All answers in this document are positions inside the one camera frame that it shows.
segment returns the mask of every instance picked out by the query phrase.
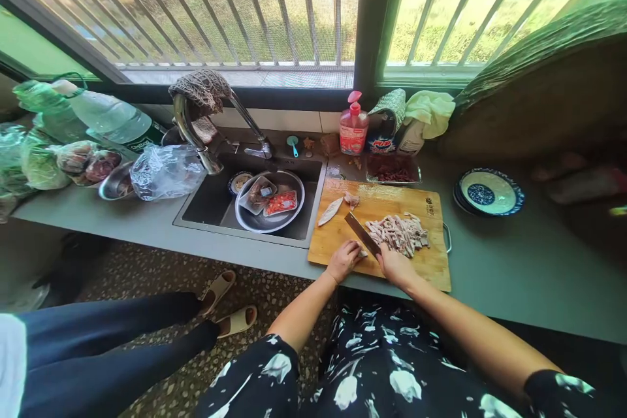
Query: cleaver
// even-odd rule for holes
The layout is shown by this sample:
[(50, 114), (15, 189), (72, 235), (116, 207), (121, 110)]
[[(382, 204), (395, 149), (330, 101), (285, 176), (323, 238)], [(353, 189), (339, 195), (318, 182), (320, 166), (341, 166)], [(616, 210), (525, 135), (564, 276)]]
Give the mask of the cleaver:
[(351, 229), (353, 229), (353, 232), (357, 234), (359, 240), (361, 240), (361, 242), (366, 246), (366, 248), (368, 248), (372, 252), (373, 255), (375, 255), (375, 257), (377, 254), (381, 254), (381, 248), (379, 248), (374, 240), (372, 240), (372, 237), (368, 234), (368, 232), (366, 232), (366, 229), (362, 227), (359, 221), (355, 219), (355, 216), (352, 212), (346, 214), (344, 220), (348, 222), (348, 225), (350, 225)]

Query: sleeve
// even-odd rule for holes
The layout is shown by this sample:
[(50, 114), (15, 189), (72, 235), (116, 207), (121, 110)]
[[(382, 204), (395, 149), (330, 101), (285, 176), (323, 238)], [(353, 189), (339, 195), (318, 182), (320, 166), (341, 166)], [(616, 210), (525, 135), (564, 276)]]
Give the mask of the sleeve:
[(298, 413), (298, 355), (278, 335), (268, 335), (228, 362), (201, 396), (203, 418), (293, 417)]
[(573, 376), (553, 370), (534, 372), (524, 385), (538, 418), (618, 417), (612, 397)]

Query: white shirt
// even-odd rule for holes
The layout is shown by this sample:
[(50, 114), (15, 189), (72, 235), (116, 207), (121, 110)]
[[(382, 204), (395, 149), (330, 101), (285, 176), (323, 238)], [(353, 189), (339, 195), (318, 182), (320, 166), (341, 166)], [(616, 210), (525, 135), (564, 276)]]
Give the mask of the white shirt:
[(17, 418), (26, 381), (26, 326), (0, 313), (0, 418)]

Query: meat slice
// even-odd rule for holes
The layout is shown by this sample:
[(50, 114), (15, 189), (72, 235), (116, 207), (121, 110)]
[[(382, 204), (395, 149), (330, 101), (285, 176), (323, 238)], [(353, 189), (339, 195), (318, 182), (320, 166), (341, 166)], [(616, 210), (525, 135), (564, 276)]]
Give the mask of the meat slice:
[(318, 221), (318, 227), (329, 222), (333, 218), (333, 216), (338, 213), (343, 200), (344, 198), (339, 198), (329, 204), (329, 207), (323, 212), (322, 216), (320, 216), (320, 220)]
[(350, 204), (351, 210), (355, 209), (359, 204), (359, 196), (353, 196), (348, 191), (344, 191), (344, 200)]
[(366, 228), (377, 244), (385, 242), (391, 250), (412, 258), (417, 249), (430, 247), (428, 231), (423, 229), (417, 216), (410, 212), (404, 215), (409, 218), (401, 219), (395, 214), (385, 216), (380, 221), (368, 221)]

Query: red dish soap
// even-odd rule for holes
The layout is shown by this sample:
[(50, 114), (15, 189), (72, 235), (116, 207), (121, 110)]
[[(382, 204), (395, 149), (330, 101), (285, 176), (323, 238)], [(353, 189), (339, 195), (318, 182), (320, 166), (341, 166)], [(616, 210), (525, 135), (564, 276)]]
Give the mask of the red dish soap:
[(361, 104), (357, 102), (360, 98), (361, 91), (351, 92), (348, 95), (351, 106), (340, 116), (340, 148), (347, 155), (359, 155), (366, 144), (370, 118), (361, 110)]

